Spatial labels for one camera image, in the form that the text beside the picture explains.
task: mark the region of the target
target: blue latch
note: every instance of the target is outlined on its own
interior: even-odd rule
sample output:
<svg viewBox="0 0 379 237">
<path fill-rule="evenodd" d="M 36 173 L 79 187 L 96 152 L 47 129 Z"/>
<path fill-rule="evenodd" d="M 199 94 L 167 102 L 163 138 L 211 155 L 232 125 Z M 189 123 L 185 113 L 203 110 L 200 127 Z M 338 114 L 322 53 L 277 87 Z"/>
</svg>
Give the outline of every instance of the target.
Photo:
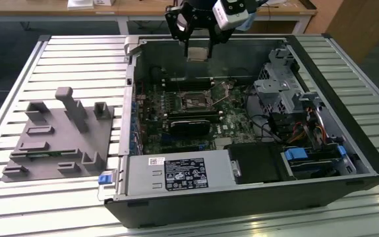
<svg viewBox="0 0 379 237">
<path fill-rule="evenodd" d="M 306 149 L 303 149 L 303 148 L 289 148 L 284 152 L 284 155 L 285 155 L 287 160 L 307 159 L 308 158 Z"/>
<path fill-rule="evenodd" d="M 112 180 L 112 175 L 111 174 L 101 174 L 99 176 L 99 184 L 100 185 L 111 184 L 112 183 L 111 180 Z"/>
<path fill-rule="evenodd" d="M 346 156 L 347 152 L 344 146 L 336 146 L 336 149 L 339 150 L 342 157 Z"/>
</svg>

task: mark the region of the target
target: power supply label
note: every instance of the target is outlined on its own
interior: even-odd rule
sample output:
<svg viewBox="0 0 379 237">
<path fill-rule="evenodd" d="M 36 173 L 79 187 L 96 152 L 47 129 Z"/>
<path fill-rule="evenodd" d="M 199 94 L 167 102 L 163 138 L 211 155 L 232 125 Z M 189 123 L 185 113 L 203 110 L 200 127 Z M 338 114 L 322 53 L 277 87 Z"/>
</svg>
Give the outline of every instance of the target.
<svg viewBox="0 0 379 237">
<path fill-rule="evenodd" d="M 204 158 L 165 160 L 164 179 L 168 191 L 208 188 Z"/>
</svg>

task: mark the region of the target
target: green circuit board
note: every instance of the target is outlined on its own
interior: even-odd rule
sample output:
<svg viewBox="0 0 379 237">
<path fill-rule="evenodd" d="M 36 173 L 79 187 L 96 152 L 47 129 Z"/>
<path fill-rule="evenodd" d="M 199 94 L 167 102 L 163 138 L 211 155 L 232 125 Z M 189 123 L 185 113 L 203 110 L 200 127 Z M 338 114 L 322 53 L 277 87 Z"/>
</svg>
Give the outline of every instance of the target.
<svg viewBox="0 0 379 237">
<path fill-rule="evenodd" d="M 245 86 L 232 87 L 227 80 L 216 80 L 215 83 L 208 91 L 164 92 L 159 86 L 147 91 L 145 99 L 139 102 L 144 154 L 208 151 L 223 149 L 217 142 L 247 143 L 256 140 L 241 106 Z M 185 139 L 171 136 L 165 114 L 211 110 L 221 111 L 221 119 L 211 123 L 207 135 Z"/>
</svg>

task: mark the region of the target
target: floor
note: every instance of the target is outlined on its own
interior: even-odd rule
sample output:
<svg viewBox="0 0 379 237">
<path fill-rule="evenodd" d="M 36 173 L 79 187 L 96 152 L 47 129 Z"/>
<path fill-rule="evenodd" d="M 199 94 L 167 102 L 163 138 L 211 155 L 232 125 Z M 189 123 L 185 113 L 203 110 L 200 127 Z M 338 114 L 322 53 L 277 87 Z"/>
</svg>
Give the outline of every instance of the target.
<svg viewBox="0 0 379 237">
<path fill-rule="evenodd" d="M 129 23 L 131 34 L 167 34 L 160 22 Z M 0 106 L 40 35 L 115 35 L 115 22 L 36 22 L 24 31 L 17 22 L 0 23 Z M 379 44 L 370 52 L 363 71 L 379 87 Z"/>
</svg>

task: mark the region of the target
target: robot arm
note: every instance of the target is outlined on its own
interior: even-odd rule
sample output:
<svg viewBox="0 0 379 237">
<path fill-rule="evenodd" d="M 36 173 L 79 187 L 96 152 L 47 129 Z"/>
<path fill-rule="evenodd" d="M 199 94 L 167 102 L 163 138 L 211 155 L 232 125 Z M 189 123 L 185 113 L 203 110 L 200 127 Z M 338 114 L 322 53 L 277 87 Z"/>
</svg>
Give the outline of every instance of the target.
<svg viewBox="0 0 379 237">
<path fill-rule="evenodd" d="M 225 43 L 251 13 L 268 0 L 181 0 L 180 5 L 165 7 L 165 21 L 171 36 L 184 43 L 188 56 L 189 37 L 195 29 L 208 29 L 211 58 L 213 45 Z"/>
</svg>

